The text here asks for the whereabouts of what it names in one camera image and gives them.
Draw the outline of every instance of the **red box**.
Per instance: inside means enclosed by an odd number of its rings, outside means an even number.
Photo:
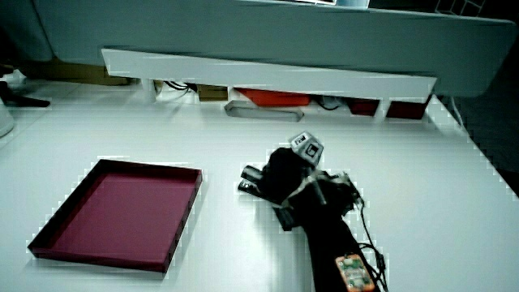
[[[257,106],[306,106],[310,104],[310,96],[305,93],[274,92],[268,90],[236,88]]]
[[[201,170],[99,160],[28,249],[166,273],[201,183]]]

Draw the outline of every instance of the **white table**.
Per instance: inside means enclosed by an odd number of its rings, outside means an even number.
[[[299,123],[225,115],[225,103],[149,104],[139,85],[20,85],[49,109],[11,109],[0,140],[1,291],[311,291],[301,230],[281,230],[269,205],[236,189],[246,164],[307,130],[321,168],[346,170],[368,202],[391,291],[513,291],[519,203],[438,101],[418,122],[306,109]],[[101,157],[176,162],[205,184],[164,279],[156,273],[34,260],[26,246]],[[358,213],[346,218],[363,240]]]

